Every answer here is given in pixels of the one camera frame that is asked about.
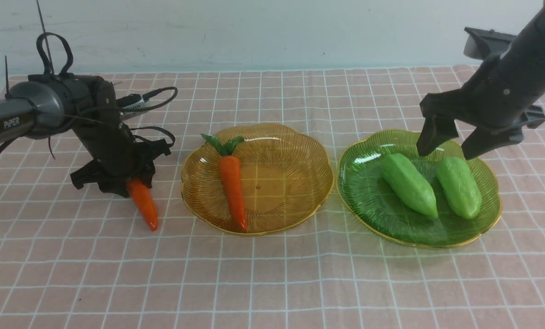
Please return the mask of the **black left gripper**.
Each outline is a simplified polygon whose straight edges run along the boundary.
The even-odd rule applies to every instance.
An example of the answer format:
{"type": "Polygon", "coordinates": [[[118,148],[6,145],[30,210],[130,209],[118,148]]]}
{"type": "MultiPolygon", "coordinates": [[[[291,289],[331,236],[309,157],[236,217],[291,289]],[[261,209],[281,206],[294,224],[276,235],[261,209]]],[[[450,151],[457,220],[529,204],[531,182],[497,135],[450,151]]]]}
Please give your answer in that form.
{"type": "Polygon", "coordinates": [[[149,140],[134,135],[124,123],[103,127],[101,123],[84,123],[72,129],[92,159],[70,174],[76,189],[96,183],[99,190],[124,198],[130,197],[127,181],[139,179],[153,187],[154,160],[171,154],[172,142],[149,140]]]}

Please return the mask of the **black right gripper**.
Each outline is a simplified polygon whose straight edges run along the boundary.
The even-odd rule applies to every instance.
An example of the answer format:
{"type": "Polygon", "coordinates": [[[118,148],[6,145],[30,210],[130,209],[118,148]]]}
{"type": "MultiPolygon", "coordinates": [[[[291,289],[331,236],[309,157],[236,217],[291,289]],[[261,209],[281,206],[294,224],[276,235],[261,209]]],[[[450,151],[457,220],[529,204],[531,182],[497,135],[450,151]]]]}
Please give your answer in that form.
{"type": "Polygon", "coordinates": [[[429,93],[420,102],[425,118],[417,154],[426,157],[459,137],[456,120],[476,129],[461,144],[466,160],[523,141],[523,127],[545,121],[536,106],[545,93],[545,60],[541,55],[506,54],[486,59],[461,88],[429,93]]]}

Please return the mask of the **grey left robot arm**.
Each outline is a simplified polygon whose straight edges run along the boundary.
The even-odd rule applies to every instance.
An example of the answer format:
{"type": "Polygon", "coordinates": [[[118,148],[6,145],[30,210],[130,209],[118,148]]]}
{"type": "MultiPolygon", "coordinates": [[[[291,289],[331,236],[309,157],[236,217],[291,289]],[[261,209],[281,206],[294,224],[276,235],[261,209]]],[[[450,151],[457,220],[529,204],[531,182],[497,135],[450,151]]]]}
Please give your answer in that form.
{"type": "Polygon", "coordinates": [[[0,154],[18,138],[48,139],[71,130],[91,156],[70,175],[74,187],[95,183],[101,192],[128,198],[130,179],[141,179],[151,188],[154,160],[171,153],[175,138],[160,127],[155,129],[170,142],[139,137],[124,122],[123,113],[136,117],[152,110],[134,104],[160,92],[162,88],[117,99],[114,85],[99,76],[30,75],[0,99],[0,154]]]}

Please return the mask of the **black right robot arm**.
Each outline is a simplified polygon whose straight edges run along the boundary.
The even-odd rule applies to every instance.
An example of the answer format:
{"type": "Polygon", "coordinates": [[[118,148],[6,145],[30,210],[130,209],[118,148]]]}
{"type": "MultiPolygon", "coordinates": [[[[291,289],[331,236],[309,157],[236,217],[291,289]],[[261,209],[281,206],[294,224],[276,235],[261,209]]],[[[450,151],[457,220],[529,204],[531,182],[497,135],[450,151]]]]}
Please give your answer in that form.
{"type": "Polygon", "coordinates": [[[440,144],[458,137],[455,121],[475,127],[461,144],[466,159],[519,144],[523,127],[536,129],[545,121],[536,105],[545,94],[545,2],[519,32],[466,27],[464,54],[482,61],[461,88],[429,93],[420,102],[425,123],[417,152],[425,157],[440,144]]]}

